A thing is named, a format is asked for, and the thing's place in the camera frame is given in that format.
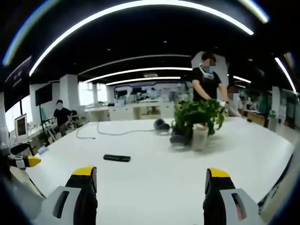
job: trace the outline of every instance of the black ceiling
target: black ceiling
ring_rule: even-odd
[[[129,0],[58,1],[32,27],[20,44],[9,69],[14,69],[30,55],[35,62],[60,34],[87,16],[126,2]],[[212,7],[235,18],[252,29],[255,34],[249,36],[227,21],[190,8],[146,6],[126,9],[96,19],[63,40],[38,66],[31,77],[32,82],[44,83],[58,80],[65,74],[79,74],[89,68],[130,57],[154,54],[194,56],[199,51],[210,50],[226,57],[231,75],[251,80],[255,86],[268,83],[269,86],[278,85],[290,89],[274,57],[282,56],[289,51],[298,54],[298,47],[295,44],[298,34],[293,27],[296,25],[294,1],[286,0],[284,4],[278,0],[259,1],[270,16],[268,24],[262,24],[237,0],[194,0],[192,2]],[[39,3],[38,0],[32,1],[28,8],[34,8]],[[2,34],[6,32],[5,40],[12,39],[12,30],[16,33],[17,28],[24,21],[22,18],[28,17],[28,11],[28,9],[23,10],[24,13],[20,14],[18,20],[15,19],[13,26],[15,29],[8,23],[3,26],[5,29],[2,29]],[[9,19],[9,14],[5,14],[3,18]],[[4,42],[1,50],[7,49],[8,43],[9,41]],[[190,68],[190,60],[191,58],[188,57],[151,57],[128,60],[91,70],[79,75],[79,79],[87,80],[137,68]],[[264,72],[264,78],[261,77],[258,69]],[[290,72],[294,82],[297,82],[300,76],[293,71]],[[159,76],[173,76],[174,74],[188,75],[189,72],[158,72]],[[123,74],[99,80],[99,82],[114,82],[124,80],[124,77],[133,79],[142,75],[143,73]]]

